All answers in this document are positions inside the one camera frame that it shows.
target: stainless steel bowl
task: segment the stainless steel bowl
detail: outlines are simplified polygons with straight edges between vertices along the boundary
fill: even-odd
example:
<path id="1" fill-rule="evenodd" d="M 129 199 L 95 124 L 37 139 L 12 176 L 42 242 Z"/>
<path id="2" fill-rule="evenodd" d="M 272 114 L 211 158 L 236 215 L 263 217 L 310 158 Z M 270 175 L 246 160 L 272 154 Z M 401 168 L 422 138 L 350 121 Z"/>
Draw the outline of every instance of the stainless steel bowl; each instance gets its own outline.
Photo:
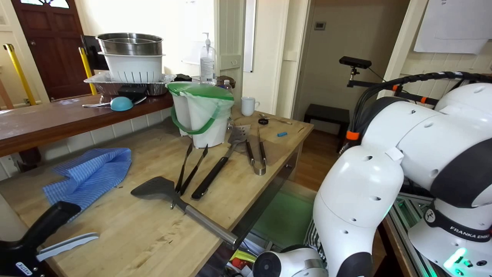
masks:
<path id="1" fill-rule="evenodd" d="M 162 38 L 135 33 L 112 33 L 96 36 L 105 54 L 127 56 L 162 55 Z"/>

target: wooden shelf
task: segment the wooden shelf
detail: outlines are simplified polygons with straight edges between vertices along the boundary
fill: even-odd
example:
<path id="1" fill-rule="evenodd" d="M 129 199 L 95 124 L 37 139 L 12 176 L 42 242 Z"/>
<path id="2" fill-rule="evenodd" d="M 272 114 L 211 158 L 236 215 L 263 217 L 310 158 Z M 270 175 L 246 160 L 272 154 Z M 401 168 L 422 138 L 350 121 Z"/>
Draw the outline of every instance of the wooden shelf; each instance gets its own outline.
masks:
<path id="1" fill-rule="evenodd" d="M 149 97 L 132 109 L 116 112 L 96 104 L 101 95 L 91 95 L 48 104 L 0 111 L 0 157 L 99 129 L 141 115 L 169 108 L 171 94 Z"/>

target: yellow pole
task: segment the yellow pole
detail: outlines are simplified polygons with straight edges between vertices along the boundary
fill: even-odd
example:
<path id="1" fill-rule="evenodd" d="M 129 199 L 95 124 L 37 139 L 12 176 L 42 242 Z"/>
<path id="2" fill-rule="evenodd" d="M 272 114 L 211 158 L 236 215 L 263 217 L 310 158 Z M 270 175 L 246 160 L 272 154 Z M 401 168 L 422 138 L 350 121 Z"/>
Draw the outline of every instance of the yellow pole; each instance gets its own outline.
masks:
<path id="1" fill-rule="evenodd" d="M 19 75 L 19 78 L 21 79 L 22 86 L 24 87 L 24 90 L 26 91 L 26 94 L 28 95 L 29 99 L 29 104 L 31 105 L 36 105 L 36 100 L 34 99 L 34 96 L 32 96 L 31 89 L 29 88 L 28 81 L 26 80 L 26 76 L 24 75 L 24 72 L 22 71 L 21 64 L 19 63 L 19 60 L 17 59 L 17 56 L 15 55 L 14 51 L 14 46 L 10 43 L 4 44 L 3 48 L 7 50 L 8 55 L 10 56 L 10 59 L 12 60 L 12 63 L 14 64 L 15 71 L 17 71 L 17 74 Z"/>
<path id="2" fill-rule="evenodd" d="M 87 78 L 92 77 L 91 67 L 89 67 L 89 61 L 87 60 L 86 51 L 83 47 L 79 47 L 80 57 L 82 58 L 82 63 L 84 64 L 84 69 L 86 70 Z M 91 86 L 92 95 L 97 94 L 94 84 L 89 84 Z"/>

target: blue object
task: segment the blue object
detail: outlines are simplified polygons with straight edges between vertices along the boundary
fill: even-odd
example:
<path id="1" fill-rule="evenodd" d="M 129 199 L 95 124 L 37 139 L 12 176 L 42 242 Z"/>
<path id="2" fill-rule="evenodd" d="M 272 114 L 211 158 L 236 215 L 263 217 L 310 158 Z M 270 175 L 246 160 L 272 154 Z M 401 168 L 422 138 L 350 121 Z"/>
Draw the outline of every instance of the blue object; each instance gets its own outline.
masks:
<path id="1" fill-rule="evenodd" d="M 124 111 L 133 108 L 133 102 L 124 96 L 112 99 L 110 105 L 114 111 Z"/>
<path id="2" fill-rule="evenodd" d="M 83 212 L 123 181 L 130 164 L 131 150 L 128 148 L 91 149 L 54 167 L 53 171 L 66 179 L 43 187 L 43 191 L 51 205 L 66 201 L 79 205 Z"/>

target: paper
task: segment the paper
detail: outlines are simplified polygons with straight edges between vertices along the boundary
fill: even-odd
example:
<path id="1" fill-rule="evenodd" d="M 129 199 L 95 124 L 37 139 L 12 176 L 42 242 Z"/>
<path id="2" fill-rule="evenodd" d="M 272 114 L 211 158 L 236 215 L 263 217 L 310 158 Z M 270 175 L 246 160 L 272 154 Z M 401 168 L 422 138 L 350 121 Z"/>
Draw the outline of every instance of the paper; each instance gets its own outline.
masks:
<path id="1" fill-rule="evenodd" d="M 488 39 L 439 39 L 435 35 L 445 9 L 442 0 L 429 0 L 414 51 L 431 53 L 478 54 Z"/>
<path id="2" fill-rule="evenodd" d="M 440 39 L 491 39 L 491 0 L 441 0 Z"/>

